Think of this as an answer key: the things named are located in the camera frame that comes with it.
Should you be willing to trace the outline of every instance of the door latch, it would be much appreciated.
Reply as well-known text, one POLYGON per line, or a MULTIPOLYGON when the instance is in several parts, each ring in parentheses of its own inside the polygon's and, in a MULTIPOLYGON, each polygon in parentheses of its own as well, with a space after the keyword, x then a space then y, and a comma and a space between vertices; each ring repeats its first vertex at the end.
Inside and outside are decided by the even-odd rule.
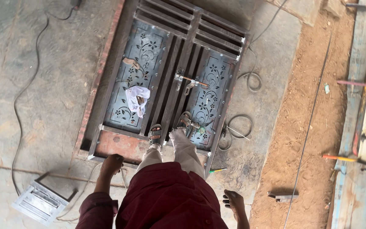
POLYGON ((199 84, 201 84, 201 85, 203 85, 203 86, 208 87, 208 84, 205 84, 205 83, 199 82, 198 80, 193 80, 193 79, 188 78, 188 77, 184 77, 183 75, 176 73, 176 74, 175 74, 175 80, 180 81, 180 83, 179 83, 179 84, 177 84, 176 91, 179 91, 179 90, 180 90, 181 82, 183 81, 183 79, 185 79, 185 80, 190 80, 190 83, 189 83, 189 84, 186 86, 186 88, 185 88, 185 91, 184 91, 184 94, 185 94, 185 95, 189 95, 190 89, 191 89, 192 87, 194 87, 194 86, 199 85, 199 84))

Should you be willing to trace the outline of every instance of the hand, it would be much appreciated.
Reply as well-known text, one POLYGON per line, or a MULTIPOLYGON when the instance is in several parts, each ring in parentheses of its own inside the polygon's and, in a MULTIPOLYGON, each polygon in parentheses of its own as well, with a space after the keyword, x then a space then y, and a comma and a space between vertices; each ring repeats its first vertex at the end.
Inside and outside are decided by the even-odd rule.
POLYGON ((112 178, 124 166, 124 157, 119 154, 108 156, 101 166, 100 176, 112 178))
POLYGON ((223 200, 222 202, 226 204, 226 208, 230 208, 233 211, 235 220, 237 222, 239 222, 239 220, 248 221, 247 215, 245 214, 245 204, 242 195, 230 190, 224 190, 224 193, 225 195, 222 197, 228 200, 223 200))

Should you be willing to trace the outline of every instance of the shirt sleeve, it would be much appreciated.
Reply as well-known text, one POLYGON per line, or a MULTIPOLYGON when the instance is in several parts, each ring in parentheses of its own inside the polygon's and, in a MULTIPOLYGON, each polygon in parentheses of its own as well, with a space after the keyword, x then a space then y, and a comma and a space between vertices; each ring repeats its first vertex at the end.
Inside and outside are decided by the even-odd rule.
POLYGON ((79 212, 76 229, 111 229, 118 200, 112 200, 105 192, 94 192, 83 201, 79 212))

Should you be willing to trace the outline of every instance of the person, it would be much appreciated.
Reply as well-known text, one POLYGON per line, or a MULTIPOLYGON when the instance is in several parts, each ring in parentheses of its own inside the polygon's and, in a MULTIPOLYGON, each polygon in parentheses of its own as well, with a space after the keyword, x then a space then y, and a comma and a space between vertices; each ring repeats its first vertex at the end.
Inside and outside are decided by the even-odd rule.
MULTIPOLYGON (((226 229, 220 203, 205 181, 205 170, 196 146, 186 137, 191 122, 189 112, 170 134, 174 162, 162 162, 159 124, 151 127, 150 147, 130 181, 120 208, 109 196, 112 176, 123 166, 124 158, 113 154, 105 159, 94 192, 80 206, 76 229, 210 228, 226 229)), ((238 229, 249 229, 244 199, 235 191, 224 190, 222 201, 231 208, 238 229)))

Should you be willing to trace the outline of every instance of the floral cutout pattern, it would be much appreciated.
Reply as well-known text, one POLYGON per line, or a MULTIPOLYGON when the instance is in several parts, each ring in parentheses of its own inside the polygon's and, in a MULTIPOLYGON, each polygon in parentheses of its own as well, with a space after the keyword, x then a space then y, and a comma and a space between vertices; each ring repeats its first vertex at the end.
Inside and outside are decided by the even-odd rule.
POLYGON ((195 132, 190 137, 190 140, 199 149, 210 150, 212 137, 216 131, 215 127, 220 120, 218 112, 223 104, 222 99, 225 96, 226 87, 229 85, 227 80, 231 79, 227 77, 231 64, 224 60, 226 60, 225 57, 209 56, 201 73, 202 78, 199 80, 208 84, 209 87, 195 87, 191 92, 191 98, 195 100, 195 105, 188 104, 191 107, 192 119, 206 130, 203 134, 195 132))
POLYGON ((150 82, 157 76, 158 58, 162 55, 162 44, 166 35, 143 22, 134 22, 125 48, 125 57, 135 60, 140 67, 136 69, 132 65, 121 63, 104 118, 108 125, 135 133, 140 130, 141 119, 129 110, 125 91, 132 86, 149 88, 150 82))

